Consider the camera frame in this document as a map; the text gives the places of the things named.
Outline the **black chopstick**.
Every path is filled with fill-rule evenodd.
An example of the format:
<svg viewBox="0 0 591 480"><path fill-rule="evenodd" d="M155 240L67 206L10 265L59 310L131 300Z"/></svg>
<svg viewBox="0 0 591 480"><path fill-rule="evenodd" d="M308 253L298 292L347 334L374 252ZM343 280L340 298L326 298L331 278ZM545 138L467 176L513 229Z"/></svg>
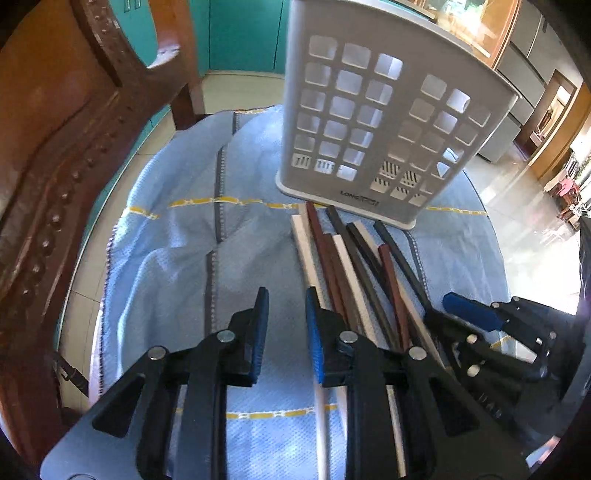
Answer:
<svg viewBox="0 0 591 480"><path fill-rule="evenodd" d="M339 217L339 213L334 206L329 206L327 208L327 215L329 221L332 223L332 227L335 229L335 235L341 235L342 239L345 241L346 250L348 250L349 257L351 257L353 269L356 271L356 277L358 277L362 286L363 296L365 297L367 307L370 311L372 322L373 319L377 321L388 348L391 350L399 350L400 341L397 335L394 334L394 330L389 322L386 310L382 305L382 302L377 294L377 290L374 287L373 281L370 279L370 275L365 265L363 265L363 260L360 258L358 249L356 248L356 245L353 244L351 235L349 235L348 231L346 231L346 226L344 222L342 222L342 219Z"/></svg>
<svg viewBox="0 0 591 480"><path fill-rule="evenodd" d="M370 248L369 242L365 238L363 238L360 229L356 227L356 225L353 224L353 222L349 222L346 225L346 231L348 231L349 235L351 235L353 239L353 244L356 245L356 248L363 257L363 260L365 260L368 266L370 267L370 271L372 271L375 279L381 285L384 294L389 295L389 282L384 266L382 265L379 259L379 255L377 255L377 253L375 253L372 250L372 248Z"/></svg>
<svg viewBox="0 0 591 480"><path fill-rule="evenodd" d="M427 295L427 292L423 284L417 278L417 275L415 274L411 265L408 263L400 247L398 246L396 241L394 241L392 235L389 233L386 225L382 221L377 220L374 222L374 229L377 231L378 235L383 240L383 242L389 247L391 254L393 255L398 266L404 273L404 276L406 277L408 283L410 284L416 296L418 297L423 308L426 311L430 310L432 308L432 303Z"/></svg>

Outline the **red-brown chopstick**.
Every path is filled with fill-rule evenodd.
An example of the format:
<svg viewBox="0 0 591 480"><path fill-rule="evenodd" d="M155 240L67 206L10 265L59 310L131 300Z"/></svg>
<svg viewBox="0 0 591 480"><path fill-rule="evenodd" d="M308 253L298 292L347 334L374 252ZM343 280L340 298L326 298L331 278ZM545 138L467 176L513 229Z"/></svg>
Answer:
<svg viewBox="0 0 591 480"><path fill-rule="evenodd" d="M389 246L386 244L378 248L379 255L384 267L386 282L388 285L388 294L393 305L394 317L397 320L398 331L402 349L407 351L411 347L412 341L409 331L409 317L406 305L401 297L400 287L394 272L394 263Z"/></svg>

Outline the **white chopstick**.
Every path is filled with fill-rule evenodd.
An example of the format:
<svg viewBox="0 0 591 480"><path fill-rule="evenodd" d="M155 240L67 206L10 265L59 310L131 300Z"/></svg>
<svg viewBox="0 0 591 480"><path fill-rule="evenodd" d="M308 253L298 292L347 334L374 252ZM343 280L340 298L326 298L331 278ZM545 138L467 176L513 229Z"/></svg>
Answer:
<svg viewBox="0 0 591 480"><path fill-rule="evenodd" d="M318 274L315 270L314 258L312 258L311 243L305 230L304 219L300 214L291 216L291 226L293 226L294 240L297 244L298 255L301 260L301 267L304 271L305 288L318 286ZM331 468L329 467L329 437L328 422L325 415L325 390L322 389L317 378L314 380L315 394L315 440L317 441L317 463L318 478L328 480L331 478Z"/></svg>

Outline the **cream chopstick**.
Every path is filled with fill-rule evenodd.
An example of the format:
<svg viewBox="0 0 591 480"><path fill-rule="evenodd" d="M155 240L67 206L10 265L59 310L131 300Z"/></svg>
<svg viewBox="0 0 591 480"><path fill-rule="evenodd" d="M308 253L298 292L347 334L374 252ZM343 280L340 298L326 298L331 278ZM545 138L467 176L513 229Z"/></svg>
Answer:
<svg viewBox="0 0 591 480"><path fill-rule="evenodd" d="M356 271L353 269L353 263L351 257L349 257L348 250L346 250L346 244L341 235L332 236L332 241L335 243L335 249L337 249L339 260L341 260L342 267L344 267L346 274L346 281L349 283L349 288L352 290L353 302L356 305L356 312L360 319L359 331L372 340L376 345L379 344L378 336L374 329L372 318L370 317L370 311L367 307L365 297L363 296L362 286L358 277L356 277Z"/></svg>

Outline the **brown chopstick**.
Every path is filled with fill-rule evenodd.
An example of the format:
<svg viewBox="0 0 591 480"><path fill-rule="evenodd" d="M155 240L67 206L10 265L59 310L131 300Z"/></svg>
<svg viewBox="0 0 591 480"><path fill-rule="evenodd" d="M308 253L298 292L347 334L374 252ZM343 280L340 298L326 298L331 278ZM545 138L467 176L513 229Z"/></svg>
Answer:
<svg viewBox="0 0 591 480"><path fill-rule="evenodd" d="M335 283L339 288L339 305L342 306L342 318L346 321L349 330L362 333L363 329L359 311L356 308L355 297L351 287L349 287L349 281L346 279L346 271L342 265L341 257L339 257L335 241L329 233L324 233L322 237L324 237L325 246L327 246L329 258L332 262L332 270L335 272Z"/></svg>

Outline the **dark red chopstick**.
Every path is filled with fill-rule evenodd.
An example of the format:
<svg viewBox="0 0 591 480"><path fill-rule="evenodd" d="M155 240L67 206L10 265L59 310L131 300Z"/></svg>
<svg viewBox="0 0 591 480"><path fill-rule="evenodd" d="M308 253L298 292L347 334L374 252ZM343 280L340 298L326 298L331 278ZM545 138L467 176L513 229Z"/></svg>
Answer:
<svg viewBox="0 0 591 480"><path fill-rule="evenodd" d="M339 292L339 284L335 271L332 269L332 260L328 251L328 244L325 241L325 234L322 231L320 221L318 220L318 213L315 210L315 204L311 201L305 202L305 210L308 214L308 223L310 223L312 238L317 247L318 258L322 265L322 274L325 277L325 286L329 293L329 300L331 301L332 310L342 316L346 320L346 310L342 304L341 292Z"/></svg>

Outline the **teal kitchen cabinets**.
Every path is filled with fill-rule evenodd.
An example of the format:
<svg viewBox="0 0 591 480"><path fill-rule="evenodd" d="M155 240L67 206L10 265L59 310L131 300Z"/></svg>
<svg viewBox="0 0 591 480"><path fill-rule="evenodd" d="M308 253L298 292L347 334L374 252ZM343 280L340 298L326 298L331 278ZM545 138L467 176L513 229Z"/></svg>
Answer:
<svg viewBox="0 0 591 480"><path fill-rule="evenodd" d="M190 1L188 6L201 76L211 71L283 75L289 1ZM158 50L151 4L112 0L110 7L140 60L151 64Z"/></svg>

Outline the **blue cloth table mat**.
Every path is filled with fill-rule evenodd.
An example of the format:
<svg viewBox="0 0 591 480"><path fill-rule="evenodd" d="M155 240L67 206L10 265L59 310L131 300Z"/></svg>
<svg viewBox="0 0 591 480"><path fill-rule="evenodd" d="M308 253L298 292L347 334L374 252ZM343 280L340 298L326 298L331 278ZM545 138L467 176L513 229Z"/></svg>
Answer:
<svg viewBox="0 0 591 480"><path fill-rule="evenodd" d="M314 371L305 282L276 187L283 110L217 113L145 166L107 246L92 384L105 393L155 345L196 346L270 293L259 381L228 392L228 475L314 479Z"/></svg>

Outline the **white plastic utensil holder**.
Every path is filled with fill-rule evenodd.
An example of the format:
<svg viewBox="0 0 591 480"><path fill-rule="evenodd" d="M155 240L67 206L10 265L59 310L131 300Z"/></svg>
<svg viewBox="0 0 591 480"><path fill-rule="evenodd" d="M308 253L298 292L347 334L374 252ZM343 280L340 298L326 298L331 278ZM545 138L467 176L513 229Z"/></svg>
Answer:
<svg viewBox="0 0 591 480"><path fill-rule="evenodd" d="M385 1L294 1L284 194L398 228L462 171L518 91L458 38Z"/></svg>

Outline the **grey refrigerator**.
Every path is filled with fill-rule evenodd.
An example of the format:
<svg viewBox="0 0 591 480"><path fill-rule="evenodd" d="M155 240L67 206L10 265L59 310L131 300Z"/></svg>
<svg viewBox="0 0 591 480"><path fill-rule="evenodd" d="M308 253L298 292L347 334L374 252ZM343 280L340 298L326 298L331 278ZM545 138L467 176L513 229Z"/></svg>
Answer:
<svg viewBox="0 0 591 480"><path fill-rule="evenodd" d="M527 155L544 145L583 78L550 23L530 2L521 4L497 71L520 93L510 113L480 150L496 163L509 147Z"/></svg>

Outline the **wooden glass sliding door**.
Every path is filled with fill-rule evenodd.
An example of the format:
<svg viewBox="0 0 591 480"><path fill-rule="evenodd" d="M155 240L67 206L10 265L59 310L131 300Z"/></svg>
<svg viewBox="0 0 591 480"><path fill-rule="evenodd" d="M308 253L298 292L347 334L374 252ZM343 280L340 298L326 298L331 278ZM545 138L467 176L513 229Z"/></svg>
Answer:
<svg viewBox="0 0 591 480"><path fill-rule="evenodd" d="M467 43L474 55L496 68L509 44L520 0L411 1L438 26Z"/></svg>

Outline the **brown wooden chair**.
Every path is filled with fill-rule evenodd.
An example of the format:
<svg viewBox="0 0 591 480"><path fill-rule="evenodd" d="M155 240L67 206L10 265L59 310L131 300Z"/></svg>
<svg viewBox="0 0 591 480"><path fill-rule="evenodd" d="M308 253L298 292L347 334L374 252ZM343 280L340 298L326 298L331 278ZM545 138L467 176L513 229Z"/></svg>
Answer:
<svg viewBox="0 0 591 480"><path fill-rule="evenodd" d="M1 417L31 468L65 431L53 339L91 208L156 113L204 114L188 3L150 11L145 64L106 1L1 6Z"/></svg>

